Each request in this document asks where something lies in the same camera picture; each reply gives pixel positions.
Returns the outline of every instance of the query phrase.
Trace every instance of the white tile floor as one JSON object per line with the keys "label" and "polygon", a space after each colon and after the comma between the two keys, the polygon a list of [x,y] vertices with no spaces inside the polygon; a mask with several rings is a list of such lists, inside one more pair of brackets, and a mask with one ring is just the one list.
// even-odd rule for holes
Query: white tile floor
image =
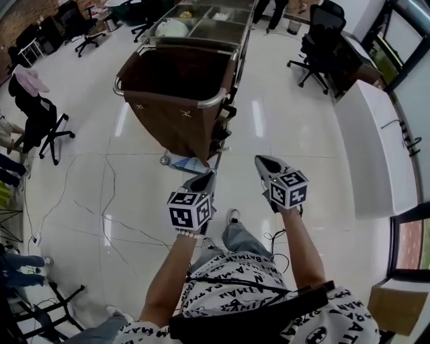
{"label": "white tile floor", "polygon": [[[302,26],[293,37],[285,24],[278,28],[283,36],[266,36],[263,22],[252,32],[235,103],[238,114],[227,140],[232,150],[221,160],[218,212],[208,233],[221,245],[226,211],[236,207],[245,226],[269,244],[264,233],[273,234],[283,224],[261,197],[253,156],[279,156],[310,180],[304,221],[327,275],[367,302],[371,285],[384,277],[388,221],[355,219],[333,99],[313,78],[304,88],[297,86],[304,71],[289,69],[286,63],[299,58],[300,37],[307,28]],[[163,243],[171,245],[175,239],[165,214],[167,197],[189,177],[159,164],[163,148],[112,91],[115,74],[136,47],[129,28],[121,28],[82,58],[68,45],[34,65],[51,88],[47,97],[70,116],[67,128],[76,138],[61,140],[57,167],[48,155],[44,160],[38,151],[30,155],[26,201],[32,231],[42,235],[39,246],[30,243],[30,253],[53,256],[49,274],[64,292],[87,286],[75,302],[75,312],[86,326],[103,320],[106,314],[97,310],[106,304],[134,316],[140,313],[148,285],[167,254]],[[24,126],[26,117],[7,93],[7,84],[0,88],[0,104],[8,120]],[[31,230],[25,213],[23,222],[27,251]],[[285,236],[278,239],[275,251],[288,252]],[[282,259],[281,269],[286,264]],[[291,267],[285,275],[293,288]],[[40,290],[28,288],[28,294],[43,300]]]}

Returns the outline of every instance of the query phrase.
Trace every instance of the cardboard box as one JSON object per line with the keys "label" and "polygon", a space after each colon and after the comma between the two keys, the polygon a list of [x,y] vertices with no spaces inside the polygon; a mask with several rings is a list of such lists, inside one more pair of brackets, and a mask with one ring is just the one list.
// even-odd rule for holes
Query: cardboard box
{"label": "cardboard box", "polygon": [[421,315],[428,294],[373,286],[368,309],[380,330],[409,336]]}

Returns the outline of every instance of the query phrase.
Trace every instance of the window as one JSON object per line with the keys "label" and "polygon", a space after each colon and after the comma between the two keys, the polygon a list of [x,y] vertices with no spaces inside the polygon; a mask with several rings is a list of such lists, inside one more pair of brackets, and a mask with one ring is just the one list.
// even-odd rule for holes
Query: window
{"label": "window", "polygon": [[392,218],[388,277],[430,281],[430,202]]}

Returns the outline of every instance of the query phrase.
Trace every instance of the forearm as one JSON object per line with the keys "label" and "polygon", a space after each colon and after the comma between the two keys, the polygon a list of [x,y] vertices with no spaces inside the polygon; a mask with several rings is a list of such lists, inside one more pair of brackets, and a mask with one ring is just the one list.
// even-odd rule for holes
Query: forearm
{"label": "forearm", "polygon": [[319,286],[326,282],[323,261],[296,209],[282,210],[288,238],[291,266],[297,288]]}
{"label": "forearm", "polygon": [[193,255],[196,241],[179,235],[166,260],[151,282],[146,294],[141,321],[151,321],[162,327],[175,312]]}

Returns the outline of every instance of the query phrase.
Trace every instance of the brick wall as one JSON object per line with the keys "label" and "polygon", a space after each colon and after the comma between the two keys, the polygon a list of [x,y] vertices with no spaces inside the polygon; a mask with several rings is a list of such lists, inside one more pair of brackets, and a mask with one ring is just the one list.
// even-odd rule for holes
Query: brick wall
{"label": "brick wall", "polygon": [[[85,9],[87,4],[98,4],[101,0],[75,0],[79,7]],[[0,21],[0,84],[7,76],[6,66],[10,63],[7,49],[15,45],[16,38],[42,16],[55,15],[58,12],[58,0],[17,0]]]}

